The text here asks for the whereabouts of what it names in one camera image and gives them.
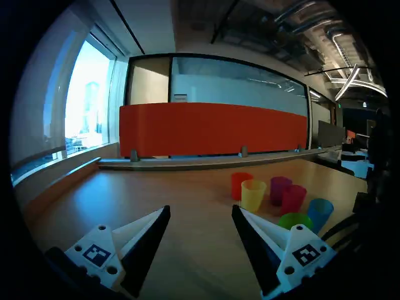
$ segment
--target red cup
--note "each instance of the red cup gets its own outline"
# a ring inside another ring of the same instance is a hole
[[[234,200],[242,200],[242,182],[249,179],[253,179],[253,175],[245,172],[233,173],[231,175],[231,194]]]
[[[282,205],[282,192],[292,184],[292,180],[283,176],[271,178],[271,190],[269,200],[274,206]]]
[[[281,216],[288,213],[297,213],[302,207],[307,190],[301,185],[292,184],[283,189]]]

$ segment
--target green cup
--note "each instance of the green cup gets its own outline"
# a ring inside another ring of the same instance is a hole
[[[290,212],[280,217],[278,225],[290,230],[294,225],[303,224],[308,229],[313,230],[313,221],[308,215],[299,212]]]

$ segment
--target blue cup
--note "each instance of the blue cup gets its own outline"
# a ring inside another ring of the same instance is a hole
[[[310,202],[307,216],[312,220],[314,227],[312,231],[317,235],[328,221],[334,211],[334,205],[326,199],[317,198]]]

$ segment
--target sky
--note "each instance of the sky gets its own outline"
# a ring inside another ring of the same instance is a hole
[[[107,100],[107,73],[110,60],[100,51],[94,48],[87,41],[76,59],[73,67],[71,81],[65,107],[65,137],[76,136],[81,130],[84,114],[85,86],[90,82],[98,83],[98,102],[104,103]],[[102,116],[103,106],[99,106],[99,116]]]

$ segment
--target purple cup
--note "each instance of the purple cup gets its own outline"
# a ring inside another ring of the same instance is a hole
[[[273,206],[282,205],[282,192],[292,184],[292,180],[287,177],[279,176],[271,178],[271,190],[269,200]]]

